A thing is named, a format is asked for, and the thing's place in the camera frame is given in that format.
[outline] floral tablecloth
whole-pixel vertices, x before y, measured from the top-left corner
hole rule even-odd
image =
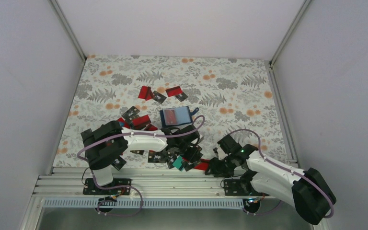
[[[163,104],[138,98],[140,88],[165,90],[180,86],[188,98],[180,102],[168,97]],[[263,60],[91,55],[82,72],[69,117],[53,166],[88,167],[76,158],[83,148],[80,132],[116,120],[131,106],[139,115],[149,115],[161,127],[163,108],[199,108],[206,121],[199,132],[205,136],[200,146],[203,158],[214,157],[212,149],[228,132],[250,128],[262,137],[265,154],[288,163],[273,96]],[[241,145],[257,146],[257,138],[247,132],[233,135]],[[167,168],[165,163],[148,163],[144,155],[125,152],[126,168]]]

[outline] robotic arm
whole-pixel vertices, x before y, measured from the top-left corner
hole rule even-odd
[[[93,132],[91,129],[85,130],[81,136],[86,148],[92,145],[86,150],[85,156],[97,183],[102,186],[113,181],[112,165],[125,151],[200,151],[194,144],[200,135],[198,131],[194,132],[194,129],[196,128],[193,125],[188,125],[174,133],[168,128],[137,131],[121,127],[117,121],[111,121]],[[218,141],[220,149],[227,156],[222,160],[211,159],[206,175],[231,177],[235,168],[242,166],[247,171],[240,180],[248,193],[256,191],[270,194],[293,206],[304,220],[315,225],[327,217],[326,213],[330,209],[332,214],[330,204],[333,205],[336,198],[317,170],[310,168],[305,171],[283,164],[263,155],[255,146],[246,144],[242,147],[230,134]],[[119,137],[95,144],[115,135]]]

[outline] gray floor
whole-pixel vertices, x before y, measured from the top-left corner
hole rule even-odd
[[[278,201],[262,202],[261,212]],[[128,213],[131,209],[113,210]],[[311,230],[295,210],[287,205],[261,217],[247,216],[231,209],[143,209],[135,217],[118,218],[98,215],[93,208],[45,208],[40,230]]]

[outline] white wall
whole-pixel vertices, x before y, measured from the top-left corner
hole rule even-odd
[[[58,0],[85,55],[269,60],[303,0]]]
[[[48,1],[0,0],[0,230],[19,228],[81,68]]]
[[[313,1],[275,68],[299,159],[336,195],[331,228],[368,229],[368,1]]]

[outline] floral pattern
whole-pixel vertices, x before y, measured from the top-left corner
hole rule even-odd
[[[180,86],[188,98],[180,102],[168,97],[163,104],[138,98],[140,88],[166,95],[165,90]],[[189,106],[199,108],[206,117],[199,132],[203,158],[214,157],[212,149],[227,133],[249,128],[262,138],[262,151],[288,163],[276,107],[268,83],[264,61],[226,58],[148,57],[91,55],[82,72],[69,117],[54,161],[55,167],[87,167],[76,158],[83,148],[80,132],[120,118],[135,106],[139,115],[149,115],[152,124],[161,127],[163,108]],[[257,146],[257,138],[248,132],[232,135],[241,145]],[[165,163],[148,163],[148,152],[125,152],[127,168],[165,168]]]

